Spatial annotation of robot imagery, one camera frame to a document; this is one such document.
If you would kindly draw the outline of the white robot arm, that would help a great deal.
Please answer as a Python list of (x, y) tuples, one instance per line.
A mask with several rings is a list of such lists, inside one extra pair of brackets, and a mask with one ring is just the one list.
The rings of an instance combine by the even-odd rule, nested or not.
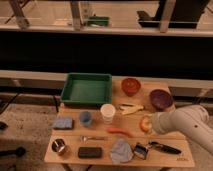
[(189, 105), (171, 112), (156, 112), (151, 119), (157, 134), (179, 131), (213, 155), (213, 128), (207, 124), (208, 111), (201, 105)]

